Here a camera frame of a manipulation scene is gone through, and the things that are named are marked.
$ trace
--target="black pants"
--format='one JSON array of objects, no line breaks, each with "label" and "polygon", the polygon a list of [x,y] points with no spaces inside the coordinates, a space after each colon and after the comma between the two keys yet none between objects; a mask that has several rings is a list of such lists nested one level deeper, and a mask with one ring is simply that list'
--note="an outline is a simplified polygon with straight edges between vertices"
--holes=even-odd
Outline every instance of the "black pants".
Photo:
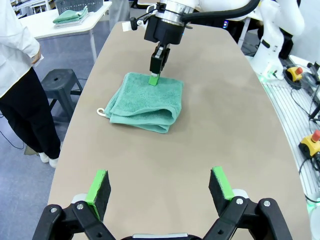
[{"label": "black pants", "polygon": [[33,68],[0,97],[0,111],[30,148],[51,159],[59,157],[60,140],[46,93]]}]

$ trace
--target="black hose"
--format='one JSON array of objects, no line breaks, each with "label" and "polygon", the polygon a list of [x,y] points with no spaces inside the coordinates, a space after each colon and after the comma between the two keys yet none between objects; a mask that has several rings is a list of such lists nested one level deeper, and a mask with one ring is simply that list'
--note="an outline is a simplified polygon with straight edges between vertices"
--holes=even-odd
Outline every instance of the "black hose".
[{"label": "black hose", "polygon": [[247,5],[228,11],[207,11],[187,13],[181,17],[181,21],[189,23],[196,20],[234,19],[251,13],[256,9],[260,0],[251,0]]}]

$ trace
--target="beige tabletop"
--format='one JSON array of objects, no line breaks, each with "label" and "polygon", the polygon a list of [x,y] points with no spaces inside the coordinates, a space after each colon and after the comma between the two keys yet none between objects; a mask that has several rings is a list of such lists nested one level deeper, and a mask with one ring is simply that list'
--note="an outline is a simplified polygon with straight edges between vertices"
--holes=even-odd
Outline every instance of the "beige tabletop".
[{"label": "beige tabletop", "polygon": [[[177,122],[159,134],[110,124],[96,113],[126,73],[149,73],[156,47],[144,40],[143,29],[122,32],[116,25],[76,106],[49,203],[67,207],[88,191],[98,169],[106,169],[111,195],[104,223],[116,239],[134,233],[203,237],[218,217],[210,169],[223,166],[231,186],[252,201],[278,202],[294,240],[311,239],[297,167],[262,85],[227,31],[193,27],[171,46],[162,72],[185,86]],[[248,236],[239,230],[233,239]]]}]

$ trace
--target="basket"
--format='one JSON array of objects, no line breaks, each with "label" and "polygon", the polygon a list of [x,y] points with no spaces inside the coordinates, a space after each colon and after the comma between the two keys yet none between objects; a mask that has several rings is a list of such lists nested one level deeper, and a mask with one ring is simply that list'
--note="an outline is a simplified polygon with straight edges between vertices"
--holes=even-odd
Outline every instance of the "basket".
[{"label": "basket", "polygon": [[54,0],[59,15],[66,10],[81,11],[88,7],[88,12],[98,11],[104,4],[104,0]]}]

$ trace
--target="white wall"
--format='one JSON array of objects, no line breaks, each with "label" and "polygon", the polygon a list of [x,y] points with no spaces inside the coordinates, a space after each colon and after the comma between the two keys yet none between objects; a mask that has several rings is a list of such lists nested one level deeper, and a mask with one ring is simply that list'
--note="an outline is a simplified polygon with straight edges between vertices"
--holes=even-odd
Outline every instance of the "white wall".
[{"label": "white wall", "polygon": [[320,0],[301,0],[300,10],[305,29],[293,37],[291,54],[314,63],[320,60]]}]

